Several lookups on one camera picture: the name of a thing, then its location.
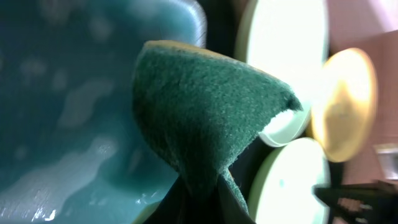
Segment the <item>mint plate bottom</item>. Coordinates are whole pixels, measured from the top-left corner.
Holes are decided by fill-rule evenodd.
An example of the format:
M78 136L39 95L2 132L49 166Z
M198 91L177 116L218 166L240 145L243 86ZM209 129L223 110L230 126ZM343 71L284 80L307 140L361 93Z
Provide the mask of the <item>mint plate bottom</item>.
M330 185L328 161L316 140L296 139L260 166L249 192L249 216L257 224L327 224L329 208L314 195L315 185Z

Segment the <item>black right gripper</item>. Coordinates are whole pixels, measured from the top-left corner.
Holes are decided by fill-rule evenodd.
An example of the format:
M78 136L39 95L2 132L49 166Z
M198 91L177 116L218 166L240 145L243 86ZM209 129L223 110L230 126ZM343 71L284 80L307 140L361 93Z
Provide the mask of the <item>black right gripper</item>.
M349 224L397 224L397 187L388 182L338 187L316 185L313 193Z

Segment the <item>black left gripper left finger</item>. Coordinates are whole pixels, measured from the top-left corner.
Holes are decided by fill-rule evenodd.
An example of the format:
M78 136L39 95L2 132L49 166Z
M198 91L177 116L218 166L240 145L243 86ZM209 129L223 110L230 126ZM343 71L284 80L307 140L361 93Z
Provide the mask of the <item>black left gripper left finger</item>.
M167 195L144 224L184 224L187 188L181 177L174 182Z

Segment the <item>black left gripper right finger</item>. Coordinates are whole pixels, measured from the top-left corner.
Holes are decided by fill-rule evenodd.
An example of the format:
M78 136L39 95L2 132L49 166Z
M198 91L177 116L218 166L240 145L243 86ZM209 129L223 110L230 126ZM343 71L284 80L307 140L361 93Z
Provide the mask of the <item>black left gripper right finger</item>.
M218 200L221 224L255 224L238 203L224 177L218 177Z

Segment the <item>green yellow scrub sponge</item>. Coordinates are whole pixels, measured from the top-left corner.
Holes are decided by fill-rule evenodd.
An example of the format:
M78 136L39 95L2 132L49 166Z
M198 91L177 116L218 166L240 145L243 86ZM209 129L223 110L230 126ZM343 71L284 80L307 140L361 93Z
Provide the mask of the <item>green yellow scrub sponge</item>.
M248 214L230 165L278 114L301 109L288 84L207 49L150 40L137 58L134 119L186 185L185 223L220 223L219 176Z

